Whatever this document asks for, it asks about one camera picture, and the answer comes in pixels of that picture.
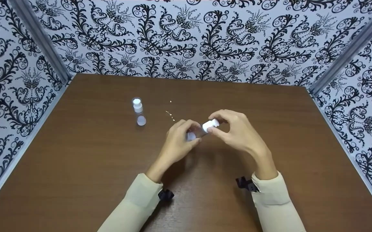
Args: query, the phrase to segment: left hand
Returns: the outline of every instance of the left hand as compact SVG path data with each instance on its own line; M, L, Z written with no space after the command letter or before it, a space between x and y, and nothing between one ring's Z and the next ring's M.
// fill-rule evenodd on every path
M201 139L186 141L186 133L189 129L192 131L200 128L200 124L193 120L180 120L175 123L166 134L166 142L157 157L146 172L146 176L154 182L160 182L164 172L175 162L185 157L192 148L196 147Z

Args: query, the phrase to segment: clear plastic bottle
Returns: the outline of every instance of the clear plastic bottle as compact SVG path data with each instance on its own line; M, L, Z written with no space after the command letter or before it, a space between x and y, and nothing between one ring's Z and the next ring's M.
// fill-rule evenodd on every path
M143 113L142 99L140 99L140 97L135 97L132 99L132 103L133 103L134 112L136 113L137 125L139 126L146 125L146 117L144 116L144 113Z
M186 134L186 141L192 141L196 138L202 138L203 136L208 134L208 128L210 127L218 127L219 121L217 119L212 119L204 124L201 125L200 129L197 131L190 131Z

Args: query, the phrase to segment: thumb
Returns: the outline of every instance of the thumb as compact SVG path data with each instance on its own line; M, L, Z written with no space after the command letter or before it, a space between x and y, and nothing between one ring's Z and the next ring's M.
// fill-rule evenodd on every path
M193 139L192 141L188 141L187 144L190 146L190 149L196 147L202 141L201 138Z
M224 131L221 131L220 129L216 128L216 127L210 127L208 128L208 132L213 134L214 136L220 138L221 140L225 141L226 137L227 137L227 133L224 132Z

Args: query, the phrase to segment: damask wallpaper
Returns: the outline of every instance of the damask wallpaper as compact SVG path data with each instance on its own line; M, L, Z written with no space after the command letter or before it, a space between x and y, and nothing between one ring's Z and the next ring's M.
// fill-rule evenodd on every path
M309 87L372 0L30 0L70 72Z
M372 185L372 39L316 100Z
M0 0L0 177L62 88L6 0Z

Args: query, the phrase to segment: beige sleeve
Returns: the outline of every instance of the beige sleeve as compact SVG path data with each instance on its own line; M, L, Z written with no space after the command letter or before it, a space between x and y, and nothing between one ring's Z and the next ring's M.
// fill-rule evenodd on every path
M305 232L281 173L270 180L260 180L253 174L252 181L260 190L252 192L252 198L264 232Z
M137 175L124 199L97 232L139 232L159 203L162 186L143 173Z

